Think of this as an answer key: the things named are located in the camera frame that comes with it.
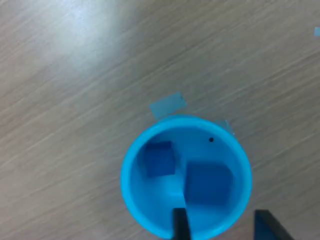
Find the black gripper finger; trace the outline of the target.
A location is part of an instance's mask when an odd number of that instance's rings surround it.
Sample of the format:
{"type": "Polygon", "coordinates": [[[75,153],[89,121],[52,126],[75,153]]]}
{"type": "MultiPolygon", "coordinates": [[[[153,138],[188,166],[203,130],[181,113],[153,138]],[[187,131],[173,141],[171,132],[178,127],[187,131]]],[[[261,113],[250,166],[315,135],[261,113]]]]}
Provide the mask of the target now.
{"type": "Polygon", "coordinates": [[[185,208],[174,208],[172,211],[173,240],[191,240],[191,232],[185,208]]]}
{"type": "Polygon", "coordinates": [[[267,209],[254,211],[254,240],[294,240],[267,209]]]}

